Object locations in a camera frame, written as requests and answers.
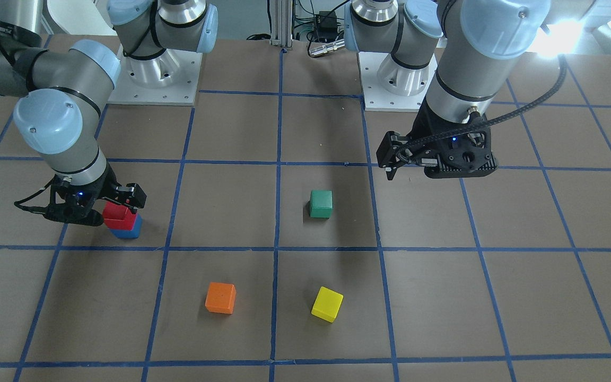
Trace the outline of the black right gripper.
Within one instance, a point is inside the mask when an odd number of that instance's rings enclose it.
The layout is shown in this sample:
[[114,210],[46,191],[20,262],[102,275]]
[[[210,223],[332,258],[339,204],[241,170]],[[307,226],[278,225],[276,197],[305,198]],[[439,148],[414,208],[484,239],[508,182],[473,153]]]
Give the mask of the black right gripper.
[[94,204],[100,199],[126,206],[131,212],[146,204],[146,193],[141,186],[137,183],[120,184],[110,164],[92,183],[71,185],[70,181],[54,176],[49,187],[49,203],[43,208],[43,217],[55,222],[99,227],[104,219],[94,209]]

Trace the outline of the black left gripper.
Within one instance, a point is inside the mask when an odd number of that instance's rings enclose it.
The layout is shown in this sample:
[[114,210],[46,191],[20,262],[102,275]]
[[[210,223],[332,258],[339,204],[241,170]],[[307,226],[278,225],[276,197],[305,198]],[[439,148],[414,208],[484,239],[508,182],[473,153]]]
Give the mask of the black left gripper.
[[397,169],[406,164],[424,167],[432,179],[484,177],[494,172],[499,164],[491,150],[491,126],[499,120],[487,120],[474,107],[470,110],[465,123],[452,123],[425,102],[409,135],[385,133],[377,162],[385,169],[386,179],[393,181]]

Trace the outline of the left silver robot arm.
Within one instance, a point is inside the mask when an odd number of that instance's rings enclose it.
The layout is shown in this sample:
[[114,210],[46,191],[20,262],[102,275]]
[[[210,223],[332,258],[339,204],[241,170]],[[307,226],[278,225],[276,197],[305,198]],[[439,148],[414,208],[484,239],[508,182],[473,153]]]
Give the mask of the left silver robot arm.
[[377,163],[393,180],[400,167],[424,167],[432,179],[484,177],[499,163],[491,127],[540,106],[559,89],[558,78],[538,99],[489,119],[486,110],[546,25],[577,21],[596,28],[611,21],[611,1],[349,1],[344,8],[347,50],[385,53],[386,89],[398,92],[398,75],[424,75],[441,37],[446,47],[407,135],[388,131]]

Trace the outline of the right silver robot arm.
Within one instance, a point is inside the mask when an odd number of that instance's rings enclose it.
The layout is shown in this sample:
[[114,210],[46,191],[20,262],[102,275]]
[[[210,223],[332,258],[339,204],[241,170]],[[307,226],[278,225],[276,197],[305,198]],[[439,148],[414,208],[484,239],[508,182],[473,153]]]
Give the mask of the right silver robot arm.
[[126,68],[137,83],[168,85],[178,69],[170,51],[210,53],[218,10],[207,1],[109,1],[119,58],[91,39],[65,53],[44,48],[37,34],[41,8],[41,1],[0,1],[0,96],[17,97],[15,125],[54,172],[39,190],[49,190],[47,205],[28,206],[24,198],[14,206],[50,221],[99,227],[104,215],[94,204],[105,200],[135,221],[146,194],[136,183],[117,181],[95,139],[101,113]]

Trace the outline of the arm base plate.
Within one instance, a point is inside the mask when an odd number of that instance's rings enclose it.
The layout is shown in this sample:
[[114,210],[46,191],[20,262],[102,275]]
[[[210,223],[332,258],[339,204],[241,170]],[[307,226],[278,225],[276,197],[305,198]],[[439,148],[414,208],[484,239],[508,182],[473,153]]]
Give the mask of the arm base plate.
[[152,60],[122,55],[121,72],[109,104],[123,106],[190,106],[196,102],[203,54],[167,50]]
[[358,53],[366,110],[417,112],[437,69],[435,55],[419,70],[400,67],[390,54]]

